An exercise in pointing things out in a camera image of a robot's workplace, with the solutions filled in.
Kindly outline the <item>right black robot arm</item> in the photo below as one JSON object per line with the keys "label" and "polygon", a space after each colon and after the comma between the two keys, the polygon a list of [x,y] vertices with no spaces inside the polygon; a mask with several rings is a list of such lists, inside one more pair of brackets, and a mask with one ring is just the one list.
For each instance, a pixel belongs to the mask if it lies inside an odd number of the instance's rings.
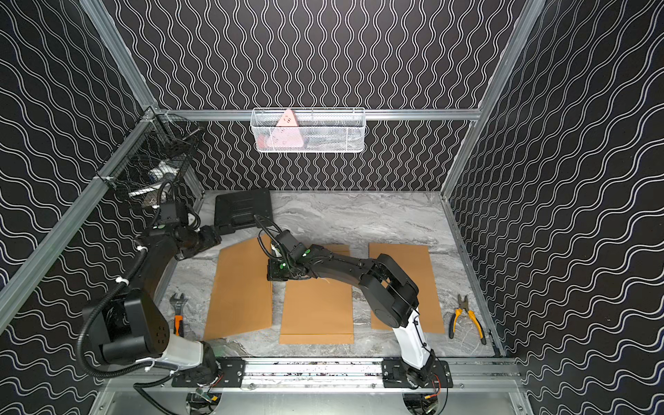
{"label": "right black robot arm", "polygon": [[273,220],[253,217],[261,234],[270,239],[259,246],[268,257],[267,279],[273,282],[335,280],[358,288],[378,319],[391,328],[400,347],[399,380],[411,389],[425,387],[441,378],[435,370],[442,364],[425,340],[418,310],[418,285],[389,255],[357,259],[320,245],[306,246]]}

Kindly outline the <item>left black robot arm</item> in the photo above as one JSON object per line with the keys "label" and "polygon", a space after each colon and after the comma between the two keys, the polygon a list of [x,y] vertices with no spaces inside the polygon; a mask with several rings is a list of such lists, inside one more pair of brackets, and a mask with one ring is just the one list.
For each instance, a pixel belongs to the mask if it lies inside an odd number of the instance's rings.
{"label": "left black robot arm", "polygon": [[105,297],[83,311],[74,351],[87,375],[110,379],[165,368],[192,382],[208,383],[219,373],[211,347],[171,330],[155,301],[171,261],[190,259],[221,243],[214,227],[202,226],[198,214],[176,199],[174,186],[172,180],[160,184],[156,215],[135,240],[134,264]]}

